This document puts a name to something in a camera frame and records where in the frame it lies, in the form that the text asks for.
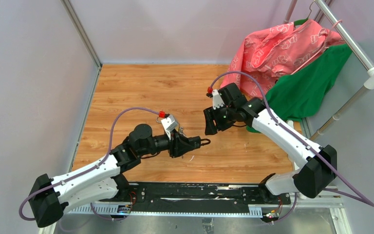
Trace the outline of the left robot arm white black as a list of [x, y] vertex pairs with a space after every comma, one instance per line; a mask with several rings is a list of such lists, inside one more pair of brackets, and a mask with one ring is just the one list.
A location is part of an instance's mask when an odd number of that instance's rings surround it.
[[97, 161], [63, 175], [37, 177], [28, 201], [32, 220], [44, 228], [79, 206], [111, 198], [125, 201], [130, 189], [123, 173], [139, 165], [143, 156], [167, 151], [175, 158], [200, 147], [199, 136], [186, 137], [177, 130], [154, 136], [149, 125], [139, 124], [121, 144]]

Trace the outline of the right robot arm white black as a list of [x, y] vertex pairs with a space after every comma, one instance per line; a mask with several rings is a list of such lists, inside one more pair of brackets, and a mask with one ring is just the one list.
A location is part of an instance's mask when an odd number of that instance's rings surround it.
[[208, 88], [207, 96], [212, 99], [212, 105], [204, 109], [205, 135], [215, 135], [236, 122], [243, 122], [271, 139], [298, 166], [295, 171], [272, 173], [264, 178], [258, 191], [262, 202], [272, 203], [285, 193], [315, 198], [335, 179], [331, 167], [337, 166], [336, 150], [305, 138], [279, 118], [262, 99], [248, 100], [235, 83], [219, 90]]

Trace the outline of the black padlock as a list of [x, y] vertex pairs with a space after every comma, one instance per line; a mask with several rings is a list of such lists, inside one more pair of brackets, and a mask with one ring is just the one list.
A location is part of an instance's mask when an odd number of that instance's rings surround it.
[[211, 140], [208, 138], [200, 138], [199, 136], [189, 137], [188, 144], [191, 149], [199, 149], [202, 146], [209, 145]]

